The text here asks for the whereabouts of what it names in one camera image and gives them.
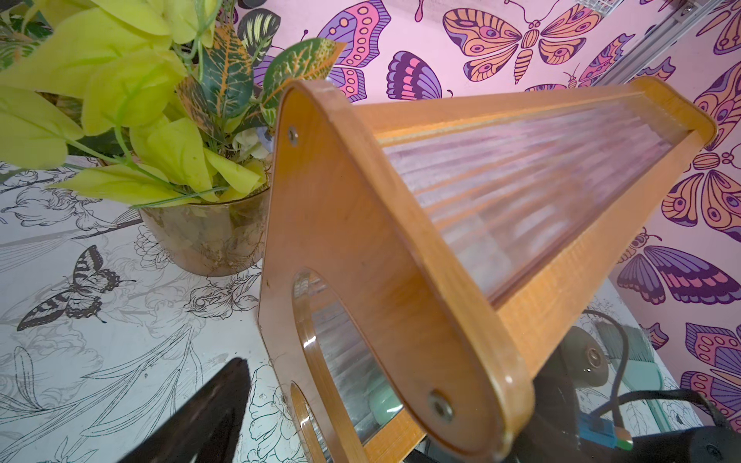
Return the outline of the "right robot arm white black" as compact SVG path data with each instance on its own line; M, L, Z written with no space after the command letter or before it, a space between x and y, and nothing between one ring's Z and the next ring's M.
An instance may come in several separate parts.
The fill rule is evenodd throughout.
M737 462L740 436L715 413L713 426L632 437L625 428L602 416L637 400L705 401L689 390L666 391L652 348L646 359L635 360L623 351L616 378L629 392L611 395L608 402L588 414L580 409L577 391L603 386L611 365L597 341L574 328L552 354L536 378L536 411L522 431L509 462Z

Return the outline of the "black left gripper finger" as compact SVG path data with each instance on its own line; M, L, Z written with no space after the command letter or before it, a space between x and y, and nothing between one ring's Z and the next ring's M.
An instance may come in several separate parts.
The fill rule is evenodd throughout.
M232 462L250 394L247 361L229 360L123 462Z

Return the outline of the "green canister bottom shelf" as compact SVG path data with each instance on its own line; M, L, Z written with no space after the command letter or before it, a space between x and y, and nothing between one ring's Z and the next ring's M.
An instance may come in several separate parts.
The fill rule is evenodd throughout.
M596 339L584 329L573 326L560 343L567 375L575 388L598 388L609 378L609 364Z
M367 395L370 412L380 426L386 426L403 410L403 404L383 378L378 378L369 385Z

